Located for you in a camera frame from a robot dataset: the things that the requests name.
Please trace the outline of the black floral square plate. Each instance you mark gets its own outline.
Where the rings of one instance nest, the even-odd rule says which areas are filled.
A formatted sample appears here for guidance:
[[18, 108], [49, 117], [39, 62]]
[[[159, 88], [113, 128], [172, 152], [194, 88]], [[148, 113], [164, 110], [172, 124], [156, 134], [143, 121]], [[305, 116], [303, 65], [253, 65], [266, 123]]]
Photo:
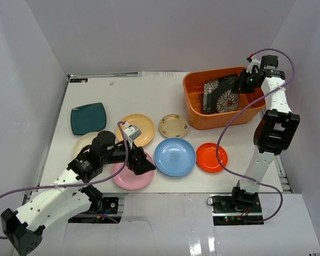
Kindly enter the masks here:
[[232, 74], [207, 81], [203, 91], [203, 114], [236, 111], [239, 106], [238, 75]]

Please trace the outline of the teal square plate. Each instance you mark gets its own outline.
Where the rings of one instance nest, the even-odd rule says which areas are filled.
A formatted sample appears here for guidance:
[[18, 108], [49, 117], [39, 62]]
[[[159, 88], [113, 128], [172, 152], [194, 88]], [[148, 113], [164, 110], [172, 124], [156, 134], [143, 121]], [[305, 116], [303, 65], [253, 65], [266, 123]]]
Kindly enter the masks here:
[[107, 114], [101, 102], [75, 107], [70, 113], [70, 126], [74, 135], [99, 132], [106, 127]]

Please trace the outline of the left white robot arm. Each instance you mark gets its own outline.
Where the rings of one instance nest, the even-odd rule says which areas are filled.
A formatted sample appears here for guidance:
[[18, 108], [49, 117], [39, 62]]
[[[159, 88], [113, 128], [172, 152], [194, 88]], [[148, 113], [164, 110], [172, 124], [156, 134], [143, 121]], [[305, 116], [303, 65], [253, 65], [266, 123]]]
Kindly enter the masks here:
[[105, 165], [122, 163], [135, 175], [155, 170], [142, 147], [133, 141], [116, 142], [110, 131], [99, 132], [68, 164], [52, 185], [41, 188], [31, 202], [1, 214], [2, 230], [19, 255], [27, 255], [42, 242], [42, 234], [59, 222], [102, 207], [102, 193], [93, 185]]

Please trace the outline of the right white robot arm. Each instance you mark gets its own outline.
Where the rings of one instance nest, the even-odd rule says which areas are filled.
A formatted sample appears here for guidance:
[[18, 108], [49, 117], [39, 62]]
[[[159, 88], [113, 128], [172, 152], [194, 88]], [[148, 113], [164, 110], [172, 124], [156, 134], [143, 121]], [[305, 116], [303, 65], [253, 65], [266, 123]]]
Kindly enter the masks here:
[[288, 105], [283, 87], [285, 73], [278, 70], [278, 57], [264, 55], [258, 60], [251, 55], [247, 60], [250, 64], [241, 72], [240, 92], [252, 93], [260, 88], [266, 95], [266, 112], [254, 133], [255, 150], [249, 166], [231, 193], [230, 206], [238, 213], [256, 205], [259, 183], [275, 157], [288, 149], [300, 123], [300, 116]]

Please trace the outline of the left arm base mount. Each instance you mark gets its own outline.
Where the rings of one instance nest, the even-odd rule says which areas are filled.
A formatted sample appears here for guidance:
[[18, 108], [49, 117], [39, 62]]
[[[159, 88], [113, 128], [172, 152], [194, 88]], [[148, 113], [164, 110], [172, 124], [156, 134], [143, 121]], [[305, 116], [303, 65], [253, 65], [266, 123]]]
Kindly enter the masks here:
[[118, 206], [118, 197], [103, 197], [95, 206], [90, 206], [88, 211], [69, 219], [68, 223], [118, 224], [121, 220]]

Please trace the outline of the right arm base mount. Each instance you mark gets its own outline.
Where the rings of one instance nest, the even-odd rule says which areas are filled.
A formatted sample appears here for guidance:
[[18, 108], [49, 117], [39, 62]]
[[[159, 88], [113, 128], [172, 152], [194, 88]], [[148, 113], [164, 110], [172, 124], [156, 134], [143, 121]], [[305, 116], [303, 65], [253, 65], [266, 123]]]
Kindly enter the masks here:
[[263, 225], [263, 214], [258, 193], [253, 203], [240, 201], [232, 195], [212, 195], [206, 203], [212, 208], [215, 226]]

